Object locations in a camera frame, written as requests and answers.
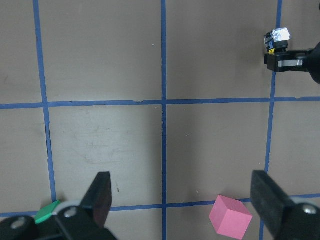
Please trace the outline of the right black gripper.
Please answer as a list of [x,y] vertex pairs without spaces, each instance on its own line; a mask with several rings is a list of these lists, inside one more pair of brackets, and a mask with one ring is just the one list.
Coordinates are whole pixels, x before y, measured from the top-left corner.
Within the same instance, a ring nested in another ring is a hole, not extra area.
[[266,53],[264,64],[272,72],[309,72],[312,79],[320,84],[320,43],[313,50]]

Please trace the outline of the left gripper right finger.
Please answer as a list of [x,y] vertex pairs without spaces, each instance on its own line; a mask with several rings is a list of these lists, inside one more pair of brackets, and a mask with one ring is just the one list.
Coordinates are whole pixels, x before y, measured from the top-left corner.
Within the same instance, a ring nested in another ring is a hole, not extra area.
[[251,203],[275,240],[318,240],[320,207],[291,197],[263,170],[254,170]]

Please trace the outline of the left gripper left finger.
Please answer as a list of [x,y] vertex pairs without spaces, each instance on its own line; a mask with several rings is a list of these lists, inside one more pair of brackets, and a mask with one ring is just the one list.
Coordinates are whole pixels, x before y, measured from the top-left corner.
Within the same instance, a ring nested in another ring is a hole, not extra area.
[[56,212],[56,223],[65,240],[110,240],[105,228],[112,205],[110,172],[99,172],[79,204]]

